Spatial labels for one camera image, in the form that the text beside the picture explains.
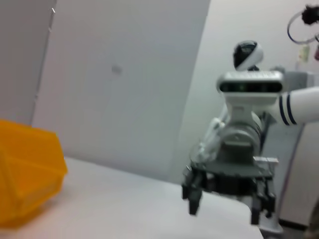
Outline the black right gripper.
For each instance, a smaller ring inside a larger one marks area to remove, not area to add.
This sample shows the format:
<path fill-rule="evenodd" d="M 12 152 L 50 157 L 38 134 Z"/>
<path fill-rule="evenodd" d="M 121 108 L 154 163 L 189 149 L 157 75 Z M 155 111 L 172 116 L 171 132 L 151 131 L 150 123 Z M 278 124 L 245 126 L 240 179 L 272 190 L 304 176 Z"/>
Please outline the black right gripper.
<path fill-rule="evenodd" d="M 194 154 L 181 187 L 192 216 L 198 212 L 203 191 L 252 196 L 251 224 L 259 224 L 263 211 L 271 218 L 276 208 L 272 158 L 255 156 L 251 145 L 223 143 L 207 160 Z"/>

